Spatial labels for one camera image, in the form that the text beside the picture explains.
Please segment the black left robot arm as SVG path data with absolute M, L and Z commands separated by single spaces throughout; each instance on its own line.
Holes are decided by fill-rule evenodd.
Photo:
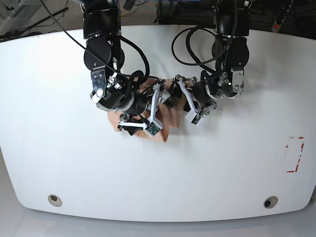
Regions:
M 206 30 L 199 25 L 185 29 L 186 50 L 193 63 L 180 60 L 171 46 L 172 55 L 179 63 L 202 68 L 200 80 L 195 82 L 189 94 L 203 105 L 210 105 L 222 97 L 234 99 L 244 91 L 244 67 L 249 60 L 247 36 L 249 35 L 249 4 L 244 0 L 219 0 L 214 6 L 212 57 L 201 61 L 191 48 L 191 37 L 196 31 Z

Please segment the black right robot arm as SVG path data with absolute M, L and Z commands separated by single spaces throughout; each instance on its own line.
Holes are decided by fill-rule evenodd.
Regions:
M 149 62 L 133 42 L 121 36 L 120 8 L 117 0 L 81 0 L 83 12 L 83 37 L 86 40 L 85 66 L 91 71 L 92 102 L 101 110 L 119 111 L 123 122 L 133 126 L 118 125 L 130 135 L 142 130 L 140 114 L 147 106 L 147 98 L 139 92 L 150 75 Z M 129 76 L 121 73 L 125 55 L 124 42 L 140 54 L 145 71 L 137 70 Z

